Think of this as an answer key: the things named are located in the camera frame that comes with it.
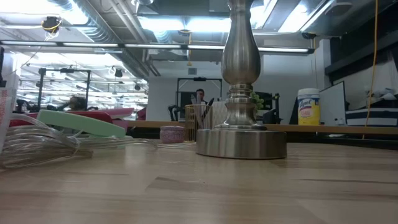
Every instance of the lamp base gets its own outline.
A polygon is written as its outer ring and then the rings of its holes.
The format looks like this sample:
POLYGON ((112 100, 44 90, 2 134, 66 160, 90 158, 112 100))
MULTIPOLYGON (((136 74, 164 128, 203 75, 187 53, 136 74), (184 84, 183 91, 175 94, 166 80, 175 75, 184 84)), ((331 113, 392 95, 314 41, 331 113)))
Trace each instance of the lamp base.
POLYGON ((282 159, 286 133, 278 131, 198 130, 197 154, 232 159, 282 159))

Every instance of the ceiling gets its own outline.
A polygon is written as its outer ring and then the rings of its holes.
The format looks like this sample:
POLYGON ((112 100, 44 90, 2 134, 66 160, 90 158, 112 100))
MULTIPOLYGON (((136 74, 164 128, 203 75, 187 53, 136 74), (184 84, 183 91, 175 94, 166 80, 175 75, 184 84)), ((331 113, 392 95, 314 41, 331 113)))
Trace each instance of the ceiling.
MULTIPOLYGON (((62 25, 52 40, 61 42, 124 42, 224 45, 230 26, 228 0, 154 0, 148 6, 139 4, 140 0, 13 0, 0 8, 1 40, 45 40, 46 33, 40 23, 47 16, 60 16, 62 25), (192 30, 182 35, 179 29, 192 30)), ((379 0, 379 9, 395 4, 396 0, 379 0)), ((255 0, 251 9, 251 25, 258 46, 305 47, 309 40, 298 33, 314 32, 320 38, 339 36, 350 32, 374 16, 374 0, 255 0), (337 3, 349 4, 343 8, 337 3)), ((7 52, 15 54, 20 62, 29 61, 19 72, 22 79, 38 79, 37 67, 47 68, 89 68, 93 80, 114 82, 114 69, 123 72, 122 85, 94 83, 97 88, 92 104, 112 107, 114 102, 125 98, 124 106, 146 103, 148 77, 221 77, 220 60, 222 52, 192 50, 187 66, 188 52, 184 50, 118 50, 98 48, 60 48, 60 47, 10 47, 7 52), (196 75, 188 75, 188 69, 197 68, 196 75), (138 83, 142 96, 134 96, 138 83)), ((67 74, 77 81, 86 79, 82 73, 67 74)), ((48 78, 65 79, 65 74, 55 73, 48 78)), ((21 83, 23 94, 37 90, 35 81, 21 83)), ((76 83, 48 82, 45 85, 45 100, 58 95, 60 104, 74 93, 50 91, 81 91, 76 83)))

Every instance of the wooden table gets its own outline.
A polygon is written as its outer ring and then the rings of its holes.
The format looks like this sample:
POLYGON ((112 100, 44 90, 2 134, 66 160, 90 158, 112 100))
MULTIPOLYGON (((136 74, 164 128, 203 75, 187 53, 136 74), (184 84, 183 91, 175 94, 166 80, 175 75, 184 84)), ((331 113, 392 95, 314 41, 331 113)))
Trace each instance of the wooden table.
POLYGON ((133 146, 0 171, 0 223, 398 223, 398 151, 288 148, 249 161, 133 146))
MULTIPOLYGON (((160 128, 161 126, 181 126, 177 121, 129 121, 129 127, 160 128)), ((265 124, 270 131, 335 133, 335 134, 392 134, 398 135, 398 128, 348 127, 348 126, 306 126, 287 124, 265 124)))

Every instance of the white wall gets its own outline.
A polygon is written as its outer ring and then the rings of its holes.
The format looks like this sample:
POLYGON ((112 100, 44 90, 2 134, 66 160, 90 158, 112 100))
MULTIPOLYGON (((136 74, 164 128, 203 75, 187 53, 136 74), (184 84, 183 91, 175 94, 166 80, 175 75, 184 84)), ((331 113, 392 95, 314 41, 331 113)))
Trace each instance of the white wall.
MULTIPOLYGON (((196 91, 202 88, 205 91, 205 100, 215 100, 220 97, 220 89, 217 88, 211 81, 194 82, 189 80, 184 84, 180 91, 196 91)), ((223 99, 226 98, 229 85, 223 81, 223 99)), ((168 107, 175 105, 175 92, 177 91, 177 79, 165 77, 151 77, 149 78, 149 95, 147 107, 148 121, 170 121, 168 107)))
MULTIPOLYGON (((350 103, 350 110, 366 106, 367 96, 365 92, 371 88, 372 71, 373 68, 370 67, 334 81, 334 83, 344 81, 346 101, 350 103)), ((376 65, 373 92, 385 88, 398 90, 398 72, 392 58, 386 63, 376 65)))
MULTIPOLYGON (((288 124, 292 114, 297 92, 302 88, 324 89, 329 85, 325 76, 325 66, 330 64, 328 40, 321 41, 317 54, 311 55, 264 55, 262 57, 262 72, 259 79, 253 84, 254 91, 280 94, 279 109, 282 124, 288 124)), ((180 91, 195 91, 203 88, 206 92, 206 101, 212 97, 219 97, 220 92, 211 82, 189 81, 180 91)), ((223 82, 223 99, 229 85, 223 82)), ((147 120, 170 121, 167 112, 169 105, 175 104, 177 89, 176 78, 154 77, 149 80, 149 96, 147 120)))

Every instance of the lysol wipes container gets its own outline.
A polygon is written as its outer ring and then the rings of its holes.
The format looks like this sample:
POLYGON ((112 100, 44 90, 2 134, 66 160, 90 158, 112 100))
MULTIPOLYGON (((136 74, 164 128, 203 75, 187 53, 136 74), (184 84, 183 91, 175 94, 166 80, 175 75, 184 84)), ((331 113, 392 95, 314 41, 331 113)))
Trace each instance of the lysol wipes container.
POLYGON ((319 89, 305 88, 298 91, 298 124, 319 125, 319 89))
POLYGON ((15 97, 15 89, 0 88, 0 155, 10 123, 12 104, 15 101, 15 97))

